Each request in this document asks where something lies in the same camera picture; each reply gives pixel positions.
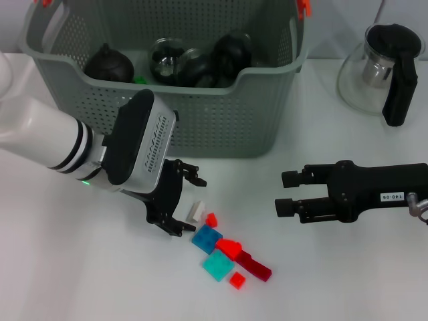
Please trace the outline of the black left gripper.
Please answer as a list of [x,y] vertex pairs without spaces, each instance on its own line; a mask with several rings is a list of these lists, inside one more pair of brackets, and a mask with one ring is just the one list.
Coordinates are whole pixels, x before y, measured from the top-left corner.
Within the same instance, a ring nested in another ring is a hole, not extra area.
[[157,225],[171,236],[181,237],[183,232],[195,232],[196,227],[177,221],[173,218],[173,213],[181,198],[183,177],[196,187],[207,186],[207,182],[199,177],[198,171],[199,167],[181,160],[166,160],[153,192],[143,194],[125,190],[124,194],[145,204],[148,223]]

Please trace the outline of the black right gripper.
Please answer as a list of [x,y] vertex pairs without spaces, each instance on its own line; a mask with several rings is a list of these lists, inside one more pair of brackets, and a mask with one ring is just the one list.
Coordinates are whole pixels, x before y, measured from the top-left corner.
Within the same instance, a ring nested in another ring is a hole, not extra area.
[[352,223],[369,209],[407,207],[406,196],[427,198],[427,164],[360,167],[340,161],[306,165],[300,172],[282,173],[283,188],[327,184],[329,198],[276,199],[278,217],[298,216],[300,223],[341,221]]

